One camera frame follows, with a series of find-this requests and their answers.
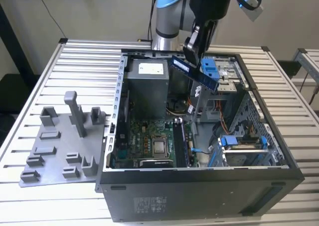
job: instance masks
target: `blue latch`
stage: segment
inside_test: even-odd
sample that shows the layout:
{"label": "blue latch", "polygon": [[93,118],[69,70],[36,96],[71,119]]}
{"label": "blue latch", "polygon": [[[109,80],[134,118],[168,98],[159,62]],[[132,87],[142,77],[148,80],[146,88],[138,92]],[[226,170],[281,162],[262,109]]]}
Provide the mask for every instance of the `blue latch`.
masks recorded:
{"label": "blue latch", "polygon": [[224,137],[222,137],[222,138],[220,139],[220,141],[221,141],[221,145],[222,145],[222,146],[226,146],[226,145],[227,145],[226,139],[225,139]]}
{"label": "blue latch", "polygon": [[234,135],[225,135],[224,136],[227,145],[238,145],[238,141],[236,136]]}
{"label": "blue latch", "polygon": [[218,81],[220,76],[218,69],[216,67],[215,61],[211,58],[203,58],[201,60],[201,66],[203,69],[203,73],[206,76],[209,76],[211,79]]}
{"label": "blue latch", "polygon": [[261,139],[261,143],[262,143],[262,145],[263,145],[263,150],[266,150],[266,149],[268,148],[268,141],[267,141],[267,139],[266,139],[263,135],[260,137],[260,139]]}

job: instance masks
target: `slotted metal table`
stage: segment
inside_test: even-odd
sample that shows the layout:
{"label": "slotted metal table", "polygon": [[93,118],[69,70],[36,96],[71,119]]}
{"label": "slotted metal table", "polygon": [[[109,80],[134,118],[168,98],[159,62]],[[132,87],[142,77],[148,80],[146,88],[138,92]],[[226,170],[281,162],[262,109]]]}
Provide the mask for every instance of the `slotted metal table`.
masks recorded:
{"label": "slotted metal table", "polygon": [[[63,96],[66,91],[75,90],[83,111],[99,106],[106,113],[110,112],[121,48],[148,49],[150,45],[79,40],[58,44],[0,148],[0,223],[18,226],[118,225],[112,222],[103,195],[95,193],[95,183],[20,188],[18,182],[38,133],[39,114],[44,106],[54,106],[57,113],[68,113]],[[211,46],[209,51],[241,55],[306,179],[259,218],[144,224],[318,226],[318,117],[270,52],[260,47],[239,46]]]}
{"label": "slotted metal table", "polygon": [[299,48],[294,60],[298,61],[319,84],[319,50]]}

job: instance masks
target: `white wall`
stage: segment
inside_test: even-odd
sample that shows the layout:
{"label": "white wall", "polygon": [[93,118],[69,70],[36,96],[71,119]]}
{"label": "white wall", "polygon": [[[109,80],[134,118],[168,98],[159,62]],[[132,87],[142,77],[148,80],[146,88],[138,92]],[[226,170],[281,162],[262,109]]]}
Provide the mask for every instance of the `white wall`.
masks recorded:
{"label": "white wall", "polygon": [[216,42],[268,46],[277,59],[291,60],[297,48],[319,49],[318,0],[263,0],[264,12],[251,22],[232,0]]}
{"label": "white wall", "polygon": [[0,80],[8,73],[18,73],[18,70],[0,38]]}
{"label": "white wall", "polygon": [[[44,1],[68,38],[135,41],[147,37],[151,0]],[[32,68],[41,73],[63,37],[60,30],[41,0],[0,0],[0,3]],[[251,22],[232,0],[215,43],[266,45],[277,59],[288,60],[299,47],[319,49],[318,0],[263,0],[263,6],[263,14]],[[180,34],[181,42],[187,35]],[[16,71],[12,64],[0,43],[0,76]]]}

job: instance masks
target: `sticker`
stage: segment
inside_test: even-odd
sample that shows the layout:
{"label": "sticker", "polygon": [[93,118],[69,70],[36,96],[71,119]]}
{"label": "sticker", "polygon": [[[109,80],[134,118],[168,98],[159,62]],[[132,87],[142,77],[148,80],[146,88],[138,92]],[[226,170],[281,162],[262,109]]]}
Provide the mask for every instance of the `sticker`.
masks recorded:
{"label": "sticker", "polygon": [[189,72],[189,68],[186,67],[185,65],[181,64],[180,62],[174,60],[174,64],[185,70],[186,72]]}
{"label": "sticker", "polygon": [[226,71],[219,71],[219,73],[220,73],[221,75],[227,76],[227,72],[226,72]]}
{"label": "sticker", "polygon": [[139,74],[158,74],[163,75],[164,69],[162,63],[140,63]]}
{"label": "sticker", "polygon": [[164,213],[166,210],[166,197],[139,197],[133,201],[136,214]]}
{"label": "sticker", "polygon": [[192,105],[189,105],[189,108],[188,108],[188,113],[191,114],[193,112],[193,109],[194,107]]}

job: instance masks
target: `black cable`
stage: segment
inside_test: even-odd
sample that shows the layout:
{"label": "black cable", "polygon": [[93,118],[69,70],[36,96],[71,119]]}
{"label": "black cable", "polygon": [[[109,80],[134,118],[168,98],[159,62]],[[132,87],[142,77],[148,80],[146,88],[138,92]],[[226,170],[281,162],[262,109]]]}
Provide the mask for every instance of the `black cable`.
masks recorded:
{"label": "black cable", "polygon": [[307,76],[308,76],[308,73],[306,74],[305,79],[304,79],[303,83],[301,84],[301,87],[300,87],[300,90],[299,90],[300,93],[301,93],[301,90],[302,90],[302,88],[303,88],[303,86],[304,86],[304,84],[305,84],[305,81],[306,81],[306,79],[307,79]]}
{"label": "black cable", "polygon": [[212,128],[212,136],[209,139],[208,145],[211,145],[213,143],[213,140],[218,138],[218,136],[216,135],[216,132],[218,131],[218,129],[221,127],[221,123],[217,122],[214,124],[213,128]]}
{"label": "black cable", "polygon": [[148,40],[150,39],[150,30],[151,30],[151,36],[152,36],[152,9],[153,9],[154,0],[152,0],[151,4],[151,12],[150,12],[150,20],[149,20],[149,28],[148,28]]}
{"label": "black cable", "polygon": [[195,151],[196,153],[203,153],[205,155],[210,155],[210,153],[204,152],[204,151]]}
{"label": "black cable", "polygon": [[151,41],[153,41],[153,34],[152,34],[152,16],[153,16],[153,11],[154,11],[155,2],[156,2],[156,0],[152,0],[151,12],[150,12],[150,21],[149,21],[149,28],[148,28],[148,40],[150,39],[150,34],[151,34]]}
{"label": "black cable", "polygon": [[53,16],[51,15],[51,13],[50,13],[48,7],[46,6],[45,2],[44,2],[43,0],[41,0],[41,1],[42,1],[42,3],[44,4],[46,10],[48,11],[50,17],[51,17],[51,18],[53,19],[53,21],[55,22],[56,26],[58,26],[58,28],[61,30],[63,36],[66,38],[66,36],[65,36],[64,32],[62,31],[61,27],[59,26],[59,24],[55,21],[55,19],[54,19]]}
{"label": "black cable", "polygon": [[310,102],[309,102],[309,105],[311,105],[311,103],[313,103],[313,100],[314,100],[314,98],[315,98],[315,93],[313,94],[313,96],[311,97],[311,99],[310,99]]}

